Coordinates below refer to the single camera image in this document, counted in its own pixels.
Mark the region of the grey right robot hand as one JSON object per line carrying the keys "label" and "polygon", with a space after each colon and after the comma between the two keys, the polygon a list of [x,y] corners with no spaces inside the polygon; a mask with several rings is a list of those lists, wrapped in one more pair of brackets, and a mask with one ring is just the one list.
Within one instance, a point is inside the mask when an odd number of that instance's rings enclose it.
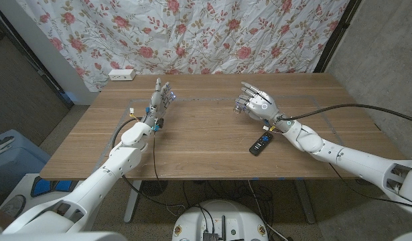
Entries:
{"label": "grey right robot hand", "polygon": [[266,92],[247,82],[241,84],[242,94],[235,100],[235,113],[244,112],[255,120],[275,126],[282,133],[286,133],[296,124],[296,120],[287,120],[287,116],[279,110],[274,99]]}

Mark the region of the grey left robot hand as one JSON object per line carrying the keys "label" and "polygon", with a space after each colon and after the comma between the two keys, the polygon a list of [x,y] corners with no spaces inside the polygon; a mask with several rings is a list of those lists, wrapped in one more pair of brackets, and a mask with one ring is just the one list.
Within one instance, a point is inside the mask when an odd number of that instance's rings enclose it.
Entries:
{"label": "grey left robot hand", "polygon": [[145,109],[146,114],[142,117],[141,122],[150,126],[153,131],[161,129],[166,109],[175,99],[176,95],[171,91],[169,82],[162,84],[161,79],[158,78],[149,106]]}

